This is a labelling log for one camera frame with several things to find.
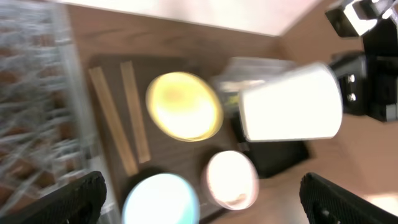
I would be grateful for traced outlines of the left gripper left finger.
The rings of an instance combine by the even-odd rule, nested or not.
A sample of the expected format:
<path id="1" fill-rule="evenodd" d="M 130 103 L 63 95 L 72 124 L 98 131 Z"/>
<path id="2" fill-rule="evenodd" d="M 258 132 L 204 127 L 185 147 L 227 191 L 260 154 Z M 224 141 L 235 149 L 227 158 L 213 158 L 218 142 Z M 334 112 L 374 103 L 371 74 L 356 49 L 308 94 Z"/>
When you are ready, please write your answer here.
<path id="1" fill-rule="evenodd" d="M 106 183 L 93 171 L 42 197 L 17 213 L 1 218 L 1 224 L 95 224 L 106 200 Z"/>

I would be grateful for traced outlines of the wooden chopstick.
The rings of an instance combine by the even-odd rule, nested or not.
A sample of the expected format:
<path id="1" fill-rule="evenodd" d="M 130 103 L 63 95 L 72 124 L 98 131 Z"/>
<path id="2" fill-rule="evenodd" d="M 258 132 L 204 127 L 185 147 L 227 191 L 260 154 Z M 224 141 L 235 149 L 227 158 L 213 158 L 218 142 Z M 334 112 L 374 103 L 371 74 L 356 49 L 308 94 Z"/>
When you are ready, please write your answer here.
<path id="1" fill-rule="evenodd" d="M 89 74 L 124 170 L 128 176 L 134 176 L 139 172 L 139 169 L 121 124 L 119 113 L 114 104 L 104 73 L 100 67 L 95 67 L 89 69 Z"/>
<path id="2" fill-rule="evenodd" d="M 128 61 L 121 63 L 120 66 L 139 162 L 145 163 L 150 161 L 151 155 L 147 142 L 141 101 L 139 98 L 133 64 L 131 61 Z"/>

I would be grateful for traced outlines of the white paper cup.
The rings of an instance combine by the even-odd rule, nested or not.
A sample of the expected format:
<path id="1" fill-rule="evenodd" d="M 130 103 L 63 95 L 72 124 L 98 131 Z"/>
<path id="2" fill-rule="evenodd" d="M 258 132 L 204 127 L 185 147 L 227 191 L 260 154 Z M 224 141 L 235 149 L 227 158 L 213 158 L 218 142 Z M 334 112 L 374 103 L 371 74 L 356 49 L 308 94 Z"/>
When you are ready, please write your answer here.
<path id="1" fill-rule="evenodd" d="M 327 139 L 343 119 L 338 81 L 324 63 L 312 63 L 241 90 L 238 108 L 249 142 Z"/>

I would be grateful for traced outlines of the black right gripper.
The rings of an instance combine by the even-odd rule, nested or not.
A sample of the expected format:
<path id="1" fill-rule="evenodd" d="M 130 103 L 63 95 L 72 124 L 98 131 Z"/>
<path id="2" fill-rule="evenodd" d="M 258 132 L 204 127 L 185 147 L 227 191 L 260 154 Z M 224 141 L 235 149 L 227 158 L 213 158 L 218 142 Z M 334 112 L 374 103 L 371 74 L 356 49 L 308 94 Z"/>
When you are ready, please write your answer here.
<path id="1" fill-rule="evenodd" d="M 343 112 L 380 122 L 397 121 L 397 24 L 379 22 L 362 36 L 363 50 L 333 56 Z"/>

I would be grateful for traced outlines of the pink bowl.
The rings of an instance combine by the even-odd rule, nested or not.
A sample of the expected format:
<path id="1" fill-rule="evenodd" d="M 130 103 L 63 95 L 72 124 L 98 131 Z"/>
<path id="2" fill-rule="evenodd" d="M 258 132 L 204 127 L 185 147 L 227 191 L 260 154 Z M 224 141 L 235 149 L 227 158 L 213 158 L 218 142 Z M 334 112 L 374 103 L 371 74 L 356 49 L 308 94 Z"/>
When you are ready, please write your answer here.
<path id="1" fill-rule="evenodd" d="M 210 157 L 201 174 L 207 199 L 227 210 L 251 207 L 259 194 L 259 177 L 253 163 L 239 151 L 221 151 Z"/>

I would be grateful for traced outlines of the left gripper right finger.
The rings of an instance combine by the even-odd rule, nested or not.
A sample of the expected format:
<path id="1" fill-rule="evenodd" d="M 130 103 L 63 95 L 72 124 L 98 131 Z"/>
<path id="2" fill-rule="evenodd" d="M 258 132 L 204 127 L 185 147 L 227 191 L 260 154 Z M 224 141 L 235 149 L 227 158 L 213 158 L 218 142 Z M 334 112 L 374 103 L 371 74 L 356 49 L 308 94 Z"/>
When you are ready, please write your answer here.
<path id="1" fill-rule="evenodd" d="M 302 177 L 299 196 L 310 224 L 397 224 L 397 216 L 313 172 Z"/>

